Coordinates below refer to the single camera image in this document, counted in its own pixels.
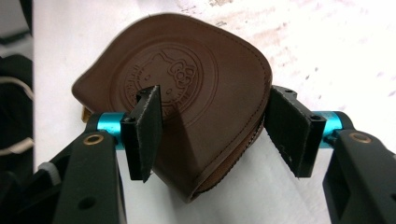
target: brown leather pouch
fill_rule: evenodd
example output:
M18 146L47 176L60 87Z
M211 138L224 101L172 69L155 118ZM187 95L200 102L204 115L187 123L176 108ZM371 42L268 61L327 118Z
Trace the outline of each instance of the brown leather pouch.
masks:
M176 14L122 32L73 86L92 112L131 111L161 85L163 140L154 172L186 202L212 189L262 130L272 81L264 56L220 28Z

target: metal grommet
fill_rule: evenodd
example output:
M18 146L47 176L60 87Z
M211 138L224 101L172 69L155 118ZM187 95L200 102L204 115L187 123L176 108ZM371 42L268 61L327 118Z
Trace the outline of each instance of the metal grommet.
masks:
M84 145L91 146L96 145L105 139L101 134L92 134L86 137L83 141Z
M371 143L372 139L361 133L350 133L349 137L361 143Z

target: white table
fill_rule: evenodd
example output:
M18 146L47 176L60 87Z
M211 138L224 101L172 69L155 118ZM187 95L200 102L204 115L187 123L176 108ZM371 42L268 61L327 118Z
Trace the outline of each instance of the white table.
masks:
M396 151L396 20L392 7L361 1L35 1L35 165L84 129L71 87L122 30L148 15L176 12L246 39L270 62L274 84L311 110L341 110L358 130ZM329 223L321 181L296 179L266 132L224 180L184 204L153 175L129 181L118 152L130 223Z

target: white cord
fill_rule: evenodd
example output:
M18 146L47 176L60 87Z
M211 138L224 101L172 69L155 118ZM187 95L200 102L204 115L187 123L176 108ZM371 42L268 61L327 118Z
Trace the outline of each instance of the white cord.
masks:
M0 149L0 156L6 156L11 153L15 154L21 154L22 152L26 151L27 149L33 147L35 143L33 142L33 139L30 137L27 137L23 140L21 140L19 143L16 143L10 147L6 147L4 149Z
M8 83L16 84L16 85L22 87L23 90L25 91L26 95L32 101L34 100L35 95L33 94L32 89L30 89L30 87L28 85L26 85L26 83L20 81L19 79L15 78L15 77L0 77L0 84L8 84ZM19 143L12 145L11 147L0 149L0 156L6 156L11 153L21 154L22 152L26 151L27 149L33 147L34 144L35 144L35 142L33 141L33 139L30 137L27 137L27 138L23 139L22 141L20 141Z
M32 89L26 83L20 81L19 79L15 77L0 77L0 84L6 84L6 83L13 83L16 85L19 85L22 87L26 93L26 95L33 101L35 98L35 95L33 94Z

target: embossed circular stamp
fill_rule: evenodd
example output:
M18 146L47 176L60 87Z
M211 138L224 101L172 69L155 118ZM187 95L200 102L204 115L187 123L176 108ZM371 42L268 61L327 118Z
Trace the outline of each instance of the embossed circular stamp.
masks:
M132 110L139 90L161 85L164 121L179 117L190 125L202 115L216 92L217 64L205 46L182 43L163 39L131 50L115 87L123 106Z

